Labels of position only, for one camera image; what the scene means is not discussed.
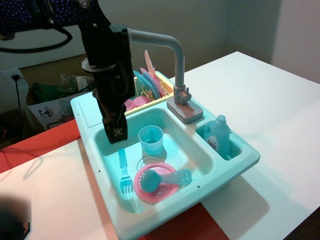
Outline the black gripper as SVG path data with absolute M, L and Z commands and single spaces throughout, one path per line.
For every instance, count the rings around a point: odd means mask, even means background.
M 96 100 L 102 123 L 111 144 L 128 139 L 125 116 L 117 118 L 112 110 L 121 110 L 124 102 L 135 95 L 128 29 L 122 24 L 98 24 L 80 27 L 88 66 L 93 74 Z

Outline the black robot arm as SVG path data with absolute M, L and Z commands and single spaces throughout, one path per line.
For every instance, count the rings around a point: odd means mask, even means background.
M 96 0 L 3 0 L 0 3 L 0 37 L 54 29 L 66 40 L 37 48 L 3 48 L 2 52 L 31 54 L 54 50 L 72 40 L 66 27 L 78 26 L 86 53 L 84 70 L 94 78 L 96 98 L 108 141 L 128 138 L 125 101 L 135 94 L 128 29 L 106 18 Z

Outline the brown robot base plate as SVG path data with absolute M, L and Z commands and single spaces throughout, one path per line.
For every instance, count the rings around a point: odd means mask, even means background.
M 25 240 L 31 232 L 31 204 L 13 195 L 0 196 L 0 239 Z

